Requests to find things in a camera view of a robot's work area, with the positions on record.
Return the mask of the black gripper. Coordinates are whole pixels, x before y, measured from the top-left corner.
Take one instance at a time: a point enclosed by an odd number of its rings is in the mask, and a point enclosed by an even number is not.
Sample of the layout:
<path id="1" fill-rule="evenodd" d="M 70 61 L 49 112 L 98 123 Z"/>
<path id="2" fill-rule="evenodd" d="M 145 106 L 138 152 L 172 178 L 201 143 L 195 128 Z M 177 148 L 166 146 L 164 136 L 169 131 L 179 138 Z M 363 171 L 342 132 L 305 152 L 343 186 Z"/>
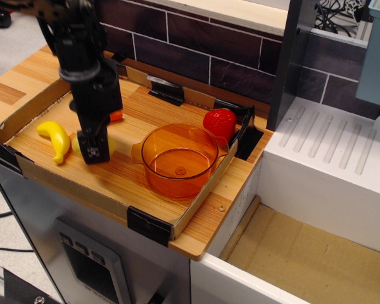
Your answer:
<path id="1" fill-rule="evenodd" d="M 110 122 L 110 114 L 123 108 L 115 62 L 104 58 L 89 70 L 73 73 L 68 82 L 81 126 L 77 140 L 84 162 L 88 165 L 109 162 L 110 146 L 104 127 Z"/>

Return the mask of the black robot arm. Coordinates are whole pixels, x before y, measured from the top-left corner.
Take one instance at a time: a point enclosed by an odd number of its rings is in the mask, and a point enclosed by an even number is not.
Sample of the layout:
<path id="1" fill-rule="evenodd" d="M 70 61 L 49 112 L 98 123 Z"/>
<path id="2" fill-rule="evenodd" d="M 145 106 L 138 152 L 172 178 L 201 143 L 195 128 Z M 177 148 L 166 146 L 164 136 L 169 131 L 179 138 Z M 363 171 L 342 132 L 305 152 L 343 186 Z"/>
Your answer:
<path id="1" fill-rule="evenodd" d="M 94 1 L 0 1 L 0 9 L 32 15 L 69 83 L 81 130 L 77 139 L 87 164 L 110 160 L 107 126 L 123 108 L 116 64 L 104 56 L 106 30 Z"/>

